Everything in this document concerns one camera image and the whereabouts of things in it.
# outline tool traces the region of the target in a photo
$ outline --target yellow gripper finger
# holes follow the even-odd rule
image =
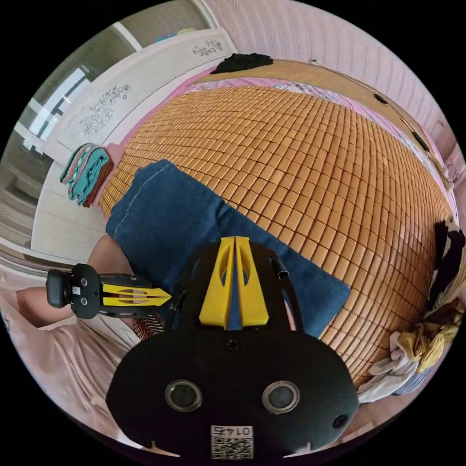
[[[228,327],[233,291],[234,236],[222,238],[214,271],[199,314],[202,325]]]
[[[171,296],[160,288],[127,287],[105,283],[102,286],[104,293],[118,296],[104,296],[104,306],[161,306]]]
[[[254,258],[252,257],[249,238],[236,236],[235,244],[241,328],[259,327],[267,324],[268,312]],[[243,271],[248,279],[247,283],[245,283]]]

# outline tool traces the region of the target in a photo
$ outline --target blue towel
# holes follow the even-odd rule
[[[76,149],[60,176],[60,181],[68,187],[68,197],[78,205],[84,204],[108,160],[105,148],[95,144],[87,143]]]
[[[341,309],[350,288],[267,233],[221,197],[161,160],[136,172],[113,208],[107,233],[117,241],[133,271],[173,292],[179,273],[202,246],[225,236],[247,236],[274,250],[290,272],[304,330],[319,337]],[[229,328],[239,328],[235,312]]]

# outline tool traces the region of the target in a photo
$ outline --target denim cloth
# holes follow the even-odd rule
[[[136,172],[115,205],[107,234],[133,271],[172,293],[178,275],[202,246],[225,236],[247,236],[276,252],[290,272],[306,333],[319,337],[346,302],[350,288],[229,206],[221,197],[161,160]],[[229,329],[239,329],[236,292]],[[163,309],[157,308],[163,315]]]

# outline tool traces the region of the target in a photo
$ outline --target label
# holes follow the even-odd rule
[[[211,426],[210,437],[214,460],[254,458],[252,426]]]

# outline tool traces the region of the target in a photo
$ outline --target screw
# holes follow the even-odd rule
[[[229,351],[238,351],[239,350],[239,341],[238,340],[228,340],[227,349]]]
[[[333,421],[333,428],[334,429],[340,429],[343,427],[348,420],[348,416],[346,414],[342,414],[341,416],[338,416],[334,421]]]

